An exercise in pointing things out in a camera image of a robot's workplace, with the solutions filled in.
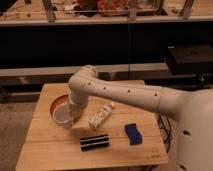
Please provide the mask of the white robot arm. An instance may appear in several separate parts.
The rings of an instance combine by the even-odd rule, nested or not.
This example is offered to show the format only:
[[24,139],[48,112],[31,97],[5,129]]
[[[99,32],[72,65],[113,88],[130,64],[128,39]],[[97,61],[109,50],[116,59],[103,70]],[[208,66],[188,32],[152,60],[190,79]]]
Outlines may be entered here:
[[96,96],[175,120],[179,123],[178,171],[213,171],[213,89],[183,91],[104,81],[91,65],[73,74],[68,86],[72,108],[83,109]]

